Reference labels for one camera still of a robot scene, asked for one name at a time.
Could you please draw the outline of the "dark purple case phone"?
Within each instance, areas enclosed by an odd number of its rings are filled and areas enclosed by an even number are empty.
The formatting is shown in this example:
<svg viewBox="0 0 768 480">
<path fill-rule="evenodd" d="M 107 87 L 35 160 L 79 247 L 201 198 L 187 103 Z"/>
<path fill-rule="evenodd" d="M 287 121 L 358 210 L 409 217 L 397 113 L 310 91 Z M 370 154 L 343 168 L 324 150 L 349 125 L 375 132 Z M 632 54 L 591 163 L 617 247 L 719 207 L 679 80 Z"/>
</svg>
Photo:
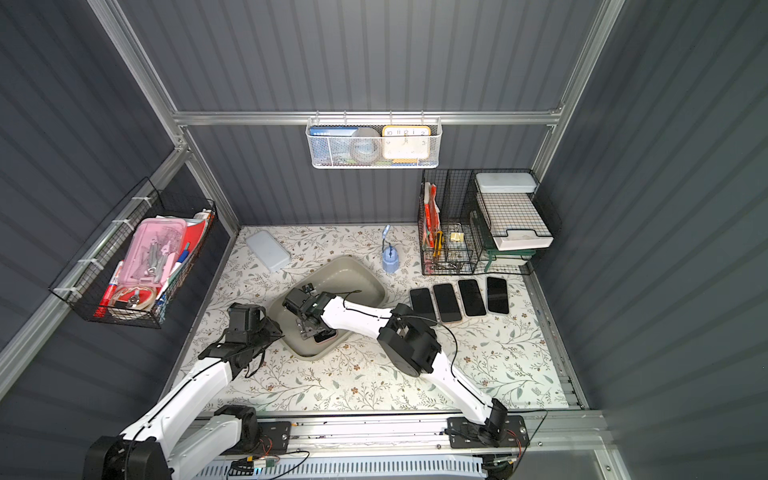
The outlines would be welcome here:
<svg viewBox="0 0 768 480">
<path fill-rule="evenodd" d="M 423 319 L 431 322 L 437 321 L 431 292 L 428 288 L 416 288 L 409 291 L 413 312 Z"/>
</svg>

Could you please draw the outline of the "black phone dark case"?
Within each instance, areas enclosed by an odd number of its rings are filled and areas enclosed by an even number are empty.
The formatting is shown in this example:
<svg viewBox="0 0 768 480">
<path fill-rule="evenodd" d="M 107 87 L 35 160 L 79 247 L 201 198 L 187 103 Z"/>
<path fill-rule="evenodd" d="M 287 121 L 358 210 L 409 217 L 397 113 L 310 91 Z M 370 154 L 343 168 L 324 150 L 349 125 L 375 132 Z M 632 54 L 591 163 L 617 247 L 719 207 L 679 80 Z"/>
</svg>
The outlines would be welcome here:
<svg viewBox="0 0 768 480">
<path fill-rule="evenodd" d="M 459 280 L 458 287 L 466 315 L 484 316 L 486 308 L 478 282 L 475 279 Z"/>
</svg>

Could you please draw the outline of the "light blue case phone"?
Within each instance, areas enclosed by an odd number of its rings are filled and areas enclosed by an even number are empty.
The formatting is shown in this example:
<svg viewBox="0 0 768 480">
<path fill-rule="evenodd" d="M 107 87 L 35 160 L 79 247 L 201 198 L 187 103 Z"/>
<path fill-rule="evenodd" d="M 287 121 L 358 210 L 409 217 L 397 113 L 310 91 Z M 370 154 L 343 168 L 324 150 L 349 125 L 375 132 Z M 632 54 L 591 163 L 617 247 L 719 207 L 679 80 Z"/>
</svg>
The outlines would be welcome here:
<svg viewBox="0 0 768 480">
<path fill-rule="evenodd" d="M 486 278 L 486 302 L 489 312 L 507 315 L 510 309 L 507 281 L 499 277 Z"/>
</svg>

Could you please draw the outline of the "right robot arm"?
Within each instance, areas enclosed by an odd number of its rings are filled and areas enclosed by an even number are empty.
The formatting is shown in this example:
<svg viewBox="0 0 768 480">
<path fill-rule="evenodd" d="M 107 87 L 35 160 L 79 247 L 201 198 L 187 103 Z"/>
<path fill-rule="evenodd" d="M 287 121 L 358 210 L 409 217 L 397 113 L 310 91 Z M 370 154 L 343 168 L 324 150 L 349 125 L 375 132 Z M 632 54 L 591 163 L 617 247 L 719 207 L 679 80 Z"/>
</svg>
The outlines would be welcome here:
<svg viewBox="0 0 768 480">
<path fill-rule="evenodd" d="M 530 445 L 525 420 L 497 398 L 481 391 L 448 355 L 434 327 L 437 323 L 405 305 L 375 308 L 353 303 L 347 294 L 293 288 L 282 306 L 296 317 L 301 336 L 312 338 L 343 330 L 376 340 L 402 374 L 430 382 L 461 411 L 446 421 L 444 433 L 454 449 L 512 448 Z"/>
</svg>

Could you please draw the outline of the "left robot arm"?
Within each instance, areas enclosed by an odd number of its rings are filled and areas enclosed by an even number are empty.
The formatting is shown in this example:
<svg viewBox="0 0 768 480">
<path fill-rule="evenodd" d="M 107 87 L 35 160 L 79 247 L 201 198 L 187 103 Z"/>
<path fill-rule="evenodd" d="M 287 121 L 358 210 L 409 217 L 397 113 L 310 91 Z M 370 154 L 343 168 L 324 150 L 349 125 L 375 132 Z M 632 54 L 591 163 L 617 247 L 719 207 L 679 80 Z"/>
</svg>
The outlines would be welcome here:
<svg viewBox="0 0 768 480">
<path fill-rule="evenodd" d="M 84 479 L 191 479 L 221 454 L 270 454 L 276 444 L 254 408 L 225 405 L 191 436 L 204 407 L 283 337 L 259 305 L 234 303 L 222 335 L 198 356 L 181 383 L 116 436 L 88 449 Z"/>
</svg>

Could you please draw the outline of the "beige storage box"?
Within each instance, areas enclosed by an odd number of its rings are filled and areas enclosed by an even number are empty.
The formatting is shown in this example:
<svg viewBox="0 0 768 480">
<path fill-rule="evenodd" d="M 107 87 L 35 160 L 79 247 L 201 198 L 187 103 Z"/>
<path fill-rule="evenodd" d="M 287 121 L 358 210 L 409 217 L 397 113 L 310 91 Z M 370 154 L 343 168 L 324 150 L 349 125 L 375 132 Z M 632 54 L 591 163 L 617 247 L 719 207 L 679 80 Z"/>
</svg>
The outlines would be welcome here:
<svg viewBox="0 0 768 480">
<path fill-rule="evenodd" d="M 386 290 L 384 285 L 372 271 L 351 256 L 342 256 L 332 260 L 304 280 L 299 281 L 294 285 L 294 288 L 301 288 L 309 283 L 315 287 L 317 293 L 321 291 L 343 293 L 359 290 L 359 293 L 349 297 L 352 303 L 367 307 L 383 307 L 385 304 Z M 338 330 L 335 336 L 328 337 L 321 342 L 316 341 L 313 337 L 303 339 L 297 317 L 283 306 L 283 301 L 291 290 L 292 287 L 279 295 L 267 308 L 266 315 L 279 324 L 284 333 L 282 340 L 299 359 L 319 360 L 351 336 L 348 331 Z"/>
</svg>

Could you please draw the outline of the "cream case phone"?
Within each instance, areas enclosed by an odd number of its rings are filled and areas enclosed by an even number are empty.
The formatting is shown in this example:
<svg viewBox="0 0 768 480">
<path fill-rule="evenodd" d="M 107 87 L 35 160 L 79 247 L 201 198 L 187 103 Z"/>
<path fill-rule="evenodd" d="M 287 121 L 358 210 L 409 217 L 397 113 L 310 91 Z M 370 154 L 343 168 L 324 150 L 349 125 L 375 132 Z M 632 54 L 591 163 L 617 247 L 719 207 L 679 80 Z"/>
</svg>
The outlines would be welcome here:
<svg viewBox="0 0 768 480">
<path fill-rule="evenodd" d="M 454 323 L 463 320 L 455 289 L 450 283 L 436 284 L 433 293 L 442 323 Z"/>
</svg>

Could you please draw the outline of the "pink case phone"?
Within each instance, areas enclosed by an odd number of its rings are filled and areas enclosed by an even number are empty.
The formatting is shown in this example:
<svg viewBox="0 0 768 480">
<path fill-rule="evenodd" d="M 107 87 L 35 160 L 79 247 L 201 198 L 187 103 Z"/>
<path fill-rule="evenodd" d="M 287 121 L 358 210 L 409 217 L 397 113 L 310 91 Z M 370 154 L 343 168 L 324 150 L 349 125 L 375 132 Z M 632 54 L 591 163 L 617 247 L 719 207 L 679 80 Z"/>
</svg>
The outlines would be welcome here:
<svg viewBox="0 0 768 480">
<path fill-rule="evenodd" d="M 315 334 L 313 336 L 313 340 L 317 344 L 322 344 L 329 340 L 334 339 L 336 336 L 337 336 L 337 331 L 334 329 L 331 329 L 331 330 L 326 330 L 326 331 Z"/>
</svg>

